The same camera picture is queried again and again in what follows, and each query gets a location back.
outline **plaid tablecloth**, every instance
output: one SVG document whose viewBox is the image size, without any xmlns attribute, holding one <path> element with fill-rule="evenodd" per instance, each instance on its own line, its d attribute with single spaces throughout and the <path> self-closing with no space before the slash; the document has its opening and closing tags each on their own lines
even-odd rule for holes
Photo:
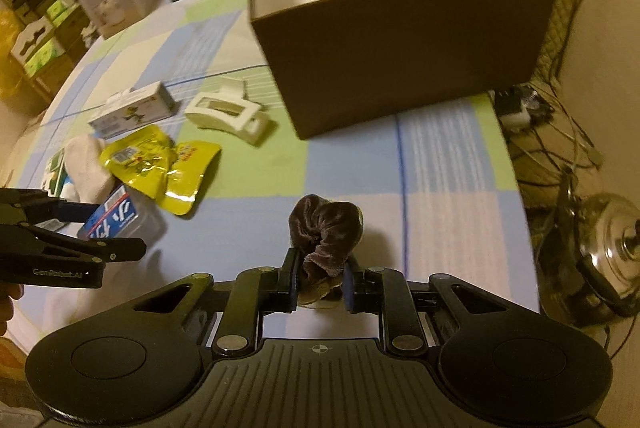
<svg viewBox="0 0 640 428">
<path fill-rule="evenodd" d="M 222 146 L 222 158 L 196 214 L 168 213 L 168 231 L 138 263 L 108 266 L 102 289 L 28 287 L 10 333 L 29 350 L 48 332 L 192 272 L 216 280 L 279 266 L 289 247 L 287 217 L 300 196 L 354 202 L 365 232 L 362 265 L 402 270 L 414 280 L 452 273 L 537 310 L 526 219 L 513 170 L 487 96 L 415 109 L 301 141 L 254 39 L 246 0 L 182 0 L 95 43 L 65 83 L 14 168 L 11 185 L 37 187 L 44 165 L 105 99 L 161 80 L 184 109 L 220 77 L 244 79 L 276 129 L 259 148 L 199 130 L 182 112 L 159 125 L 176 141 Z M 376 335 L 373 316 L 302 309 L 270 315 L 265 335 Z"/>
</svg>

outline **metal screw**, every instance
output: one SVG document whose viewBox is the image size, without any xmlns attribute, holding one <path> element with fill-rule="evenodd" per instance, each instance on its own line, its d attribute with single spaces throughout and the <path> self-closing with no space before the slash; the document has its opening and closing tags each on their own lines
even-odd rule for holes
<svg viewBox="0 0 640 428">
<path fill-rule="evenodd" d="M 398 350 L 404 350 L 406 352 L 411 350 L 418 350 L 422 348 L 424 342 L 418 336 L 412 336 L 411 334 L 403 334 L 402 336 L 394 337 L 391 344 Z"/>
<path fill-rule="evenodd" d="M 237 334 L 229 334 L 228 336 L 222 336 L 217 341 L 217 344 L 222 350 L 235 352 L 236 350 L 242 350 L 249 344 L 249 342 L 242 336 L 238 336 Z"/>
</svg>

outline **yellow snack bag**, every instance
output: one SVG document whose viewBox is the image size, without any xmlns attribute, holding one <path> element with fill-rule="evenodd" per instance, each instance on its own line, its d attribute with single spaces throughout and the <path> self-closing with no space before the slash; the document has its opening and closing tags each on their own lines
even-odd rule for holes
<svg viewBox="0 0 640 428">
<path fill-rule="evenodd" d="M 171 139 L 150 124 L 108 145 L 100 162 L 163 209 L 184 215 L 193 206 L 204 173 L 219 151 L 220 145 L 205 141 L 188 141 L 174 148 Z"/>
<path fill-rule="evenodd" d="M 196 200 L 200 183 L 220 146 L 205 141 L 189 141 L 175 146 L 176 160 L 167 173 L 166 191 L 158 205 L 174 215 L 184 215 Z"/>
</svg>

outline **stainless steel kettle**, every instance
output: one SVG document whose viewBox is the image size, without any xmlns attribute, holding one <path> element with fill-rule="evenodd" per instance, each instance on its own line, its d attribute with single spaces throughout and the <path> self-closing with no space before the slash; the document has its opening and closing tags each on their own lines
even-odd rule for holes
<svg viewBox="0 0 640 428">
<path fill-rule="evenodd" d="M 543 311 L 578 328 L 640 311 L 640 210 L 613 193 L 584 200 L 565 168 L 535 250 Z"/>
</svg>

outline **finger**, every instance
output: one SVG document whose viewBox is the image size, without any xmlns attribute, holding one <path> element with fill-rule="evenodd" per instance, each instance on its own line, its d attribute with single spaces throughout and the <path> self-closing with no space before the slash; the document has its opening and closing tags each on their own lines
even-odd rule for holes
<svg viewBox="0 0 640 428">
<path fill-rule="evenodd" d="M 0 297 L 0 321 L 9 321 L 14 317 L 14 303 L 9 296 Z"/>
<path fill-rule="evenodd" d="M 19 300 L 24 295 L 24 285 L 18 283 L 0 283 L 0 294 Z"/>
</svg>

